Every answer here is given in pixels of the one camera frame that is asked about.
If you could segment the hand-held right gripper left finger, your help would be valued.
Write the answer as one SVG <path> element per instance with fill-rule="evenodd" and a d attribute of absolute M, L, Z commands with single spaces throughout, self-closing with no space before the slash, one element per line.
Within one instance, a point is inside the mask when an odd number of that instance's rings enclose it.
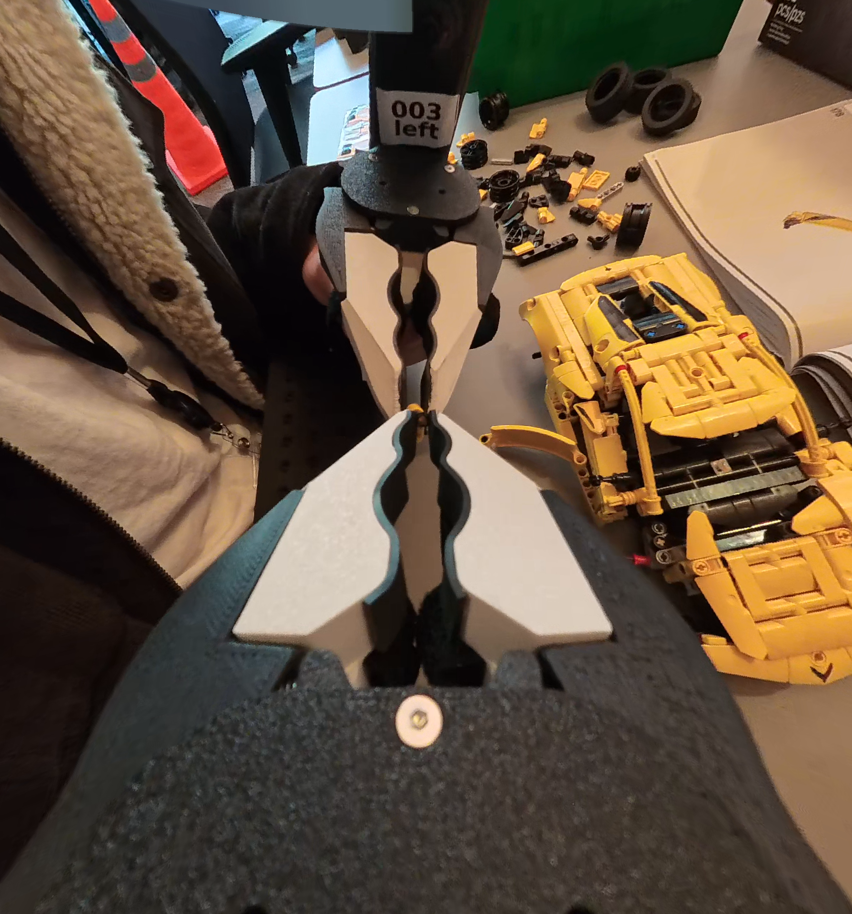
<path fill-rule="evenodd" d="M 409 412 L 308 483 L 235 622 L 244 644 L 325 651 L 352 686 L 405 620 L 396 521 L 407 501 Z"/>

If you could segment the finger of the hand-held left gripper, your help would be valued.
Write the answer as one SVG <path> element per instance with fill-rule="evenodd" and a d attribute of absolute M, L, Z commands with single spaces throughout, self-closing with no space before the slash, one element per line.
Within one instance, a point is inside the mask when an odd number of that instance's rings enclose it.
<path fill-rule="evenodd" d="M 435 303 L 427 318 L 430 346 L 422 378 L 422 405 L 443 412 L 448 405 L 480 323 L 477 248 L 457 241 L 429 251 L 424 268 Z"/>
<path fill-rule="evenodd" d="M 373 232 L 357 231 L 345 232 L 344 252 L 344 329 L 376 405 L 391 417 L 401 409 L 404 373 L 397 349 L 401 318 L 391 295 L 399 275 L 398 253 Z"/>

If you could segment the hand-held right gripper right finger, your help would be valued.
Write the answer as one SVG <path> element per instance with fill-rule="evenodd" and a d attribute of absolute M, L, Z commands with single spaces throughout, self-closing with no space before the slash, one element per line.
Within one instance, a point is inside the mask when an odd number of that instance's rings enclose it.
<path fill-rule="evenodd" d="M 443 577 L 432 682 L 484 682 L 512 652 L 596 644 L 613 624 L 534 483 L 432 413 Z"/>

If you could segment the yellow curved panel piece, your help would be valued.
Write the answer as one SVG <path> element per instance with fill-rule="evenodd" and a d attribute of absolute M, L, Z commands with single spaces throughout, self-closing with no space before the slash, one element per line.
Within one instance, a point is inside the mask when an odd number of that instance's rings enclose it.
<path fill-rule="evenodd" d="M 484 446 L 499 451 L 520 449 L 541 452 L 566 463 L 576 475 L 587 495 L 591 492 L 591 474 L 586 455 L 575 440 L 545 428 L 524 425 L 497 425 L 479 436 Z"/>

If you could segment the instruction booklet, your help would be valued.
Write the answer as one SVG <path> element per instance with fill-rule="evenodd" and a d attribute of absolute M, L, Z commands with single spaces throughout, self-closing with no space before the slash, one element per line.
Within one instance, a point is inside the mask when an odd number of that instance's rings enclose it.
<path fill-rule="evenodd" d="M 852 394 L 852 99 L 644 164 L 767 348 Z"/>

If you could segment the grey desk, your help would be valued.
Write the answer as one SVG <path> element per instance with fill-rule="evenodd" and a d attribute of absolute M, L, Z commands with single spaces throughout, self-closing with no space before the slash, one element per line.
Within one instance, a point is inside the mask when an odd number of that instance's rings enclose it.
<path fill-rule="evenodd" d="M 679 68 L 700 92 L 703 105 L 694 124 L 667 144 L 782 120 L 852 98 L 847 89 L 766 50 L 758 42 L 770 11 L 768 2 L 743 2 L 724 49 L 711 60 Z M 367 78 L 341 84 L 315 79 L 322 87 L 311 99 L 307 161 L 330 160 L 337 152 L 345 111 L 367 99 Z M 635 120 L 592 129 L 583 95 L 563 96 L 512 109 L 504 130 L 483 133 L 491 155 L 508 155 L 537 117 L 548 118 L 546 140 L 558 151 L 579 148 L 598 156 L 601 167 L 619 179 L 626 166 L 657 147 Z M 706 264 L 646 177 L 630 184 L 629 199 L 654 201 L 652 221 L 640 253 L 688 253 L 699 268 Z M 580 235 L 570 252 L 538 265 L 506 263 L 496 283 L 502 305 L 493 342 L 473 352 L 449 403 L 449 414 L 475 436 L 503 423 L 550 426 L 542 403 L 543 378 L 532 361 L 533 336 L 518 316 L 525 298 L 550 291 L 580 271 L 610 263 L 621 255 L 611 244 L 593 251 Z M 433 486 L 438 475 L 428 449 L 410 466 L 410 499 L 398 523 L 409 592 L 417 603 L 442 577 L 439 508 Z M 568 468 L 542 455 L 512 453 L 513 465 L 581 508 L 581 492 Z M 774 686 L 748 679 L 725 680 L 739 703 L 776 789 L 813 849 L 852 900 L 852 676 L 832 686 Z"/>

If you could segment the person's left hand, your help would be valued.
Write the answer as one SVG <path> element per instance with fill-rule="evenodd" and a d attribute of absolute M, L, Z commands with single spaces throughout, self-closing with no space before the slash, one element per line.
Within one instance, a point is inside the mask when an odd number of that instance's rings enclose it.
<path fill-rule="evenodd" d="M 303 282 L 314 299 L 323 306 L 327 306 L 336 291 L 336 287 L 322 261 L 317 240 L 314 237 L 309 240 L 310 244 L 302 264 Z"/>

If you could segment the pile of black yellow bricks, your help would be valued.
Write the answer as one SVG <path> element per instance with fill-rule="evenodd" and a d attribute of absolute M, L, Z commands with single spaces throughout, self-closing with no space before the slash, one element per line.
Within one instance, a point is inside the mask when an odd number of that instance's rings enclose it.
<path fill-rule="evenodd" d="M 612 181 L 609 171 L 596 168 L 592 154 L 555 154 L 542 143 L 546 126 L 545 118 L 534 123 L 531 142 L 508 157 L 491 158 L 487 141 L 473 131 L 463 133 L 447 156 L 448 166 L 478 173 L 478 195 L 489 205 L 503 258 L 518 266 L 539 263 L 579 245 L 575 233 L 546 234 L 561 210 L 567 219 L 588 228 L 586 243 L 593 250 L 609 243 L 615 246 L 624 208 L 607 212 L 604 205 L 642 174 L 640 165 L 629 166 L 623 179 Z"/>

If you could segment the orange traffic cone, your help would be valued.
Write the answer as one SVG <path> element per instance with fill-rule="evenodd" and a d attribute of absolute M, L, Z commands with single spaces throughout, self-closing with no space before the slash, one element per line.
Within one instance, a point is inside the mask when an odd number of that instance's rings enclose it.
<path fill-rule="evenodd" d="M 199 122 L 112 3 L 90 1 L 89 6 L 134 87 L 161 111 L 167 164 L 183 188 L 195 197 L 227 177 L 213 132 Z"/>

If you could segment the yellow toy brick car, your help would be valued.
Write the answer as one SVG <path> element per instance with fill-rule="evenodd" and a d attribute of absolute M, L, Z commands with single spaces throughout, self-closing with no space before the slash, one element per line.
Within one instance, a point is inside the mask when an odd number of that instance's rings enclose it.
<path fill-rule="evenodd" d="M 852 444 L 750 320 L 685 254 L 592 268 L 519 314 L 592 517 L 638 521 L 717 670 L 851 676 Z"/>

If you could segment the green plastic bin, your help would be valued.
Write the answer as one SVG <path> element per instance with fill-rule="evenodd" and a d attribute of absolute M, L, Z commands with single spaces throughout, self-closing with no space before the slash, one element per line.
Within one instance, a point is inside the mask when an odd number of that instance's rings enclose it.
<path fill-rule="evenodd" d="M 722 51 L 740 1 L 491 1 L 469 92 L 513 108 L 589 87 L 612 64 L 674 67 Z"/>

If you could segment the dark fleece-lined jacket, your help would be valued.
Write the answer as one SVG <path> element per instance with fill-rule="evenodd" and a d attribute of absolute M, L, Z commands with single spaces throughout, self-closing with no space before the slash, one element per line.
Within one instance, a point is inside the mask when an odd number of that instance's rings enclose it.
<path fill-rule="evenodd" d="M 0 189 L 195 387 L 261 405 L 106 77 L 60 2 L 0 2 Z M 0 316 L 130 378 L 197 434 L 0 223 Z M 91 499 L 0 438 L 0 876 L 48 815 L 108 695 L 181 587 Z"/>

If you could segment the toy car set box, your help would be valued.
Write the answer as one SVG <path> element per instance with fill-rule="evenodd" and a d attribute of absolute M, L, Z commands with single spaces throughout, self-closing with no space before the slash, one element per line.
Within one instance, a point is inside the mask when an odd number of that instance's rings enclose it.
<path fill-rule="evenodd" d="M 759 41 L 852 89 L 852 1 L 772 2 Z"/>

